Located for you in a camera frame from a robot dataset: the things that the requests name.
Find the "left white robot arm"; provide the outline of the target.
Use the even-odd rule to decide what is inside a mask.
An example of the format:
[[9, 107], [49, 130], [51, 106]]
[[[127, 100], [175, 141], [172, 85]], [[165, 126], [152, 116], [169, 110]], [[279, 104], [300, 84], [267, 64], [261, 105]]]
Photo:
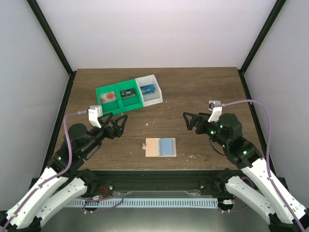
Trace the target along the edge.
[[75, 114], [88, 114], [92, 128], [88, 129], [83, 123], [68, 127], [70, 114], [64, 116], [65, 135], [60, 149], [24, 197], [9, 210], [0, 213], [1, 231], [39, 232], [69, 202], [93, 193], [97, 188], [97, 176], [89, 169], [81, 171], [80, 167], [104, 139], [123, 135], [128, 116], [114, 119], [112, 113], [97, 114], [91, 109]]

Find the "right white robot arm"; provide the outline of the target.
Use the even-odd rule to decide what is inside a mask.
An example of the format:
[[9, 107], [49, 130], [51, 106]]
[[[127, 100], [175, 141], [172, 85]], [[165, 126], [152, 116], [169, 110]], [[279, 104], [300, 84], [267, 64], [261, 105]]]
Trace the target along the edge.
[[309, 210], [293, 197], [280, 180], [267, 170], [267, 162], [256, 146], [243, 137], [235, 114], [183, 113], [188, 130], [206, 134], [255, 187], [225, 169], [219, 175], [221, 188], [236, 196], [267, 223], [271, 232], [303, 232], [309, 227]]

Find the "pink leather card holder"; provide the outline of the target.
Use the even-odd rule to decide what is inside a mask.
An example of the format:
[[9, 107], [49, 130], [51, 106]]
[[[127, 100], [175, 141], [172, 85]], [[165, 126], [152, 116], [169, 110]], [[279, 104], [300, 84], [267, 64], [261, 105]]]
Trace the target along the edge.
[[146, 138], [141, 148], [145, 151], [147, 158], [169, 158], [177, 156], [175, 138]]

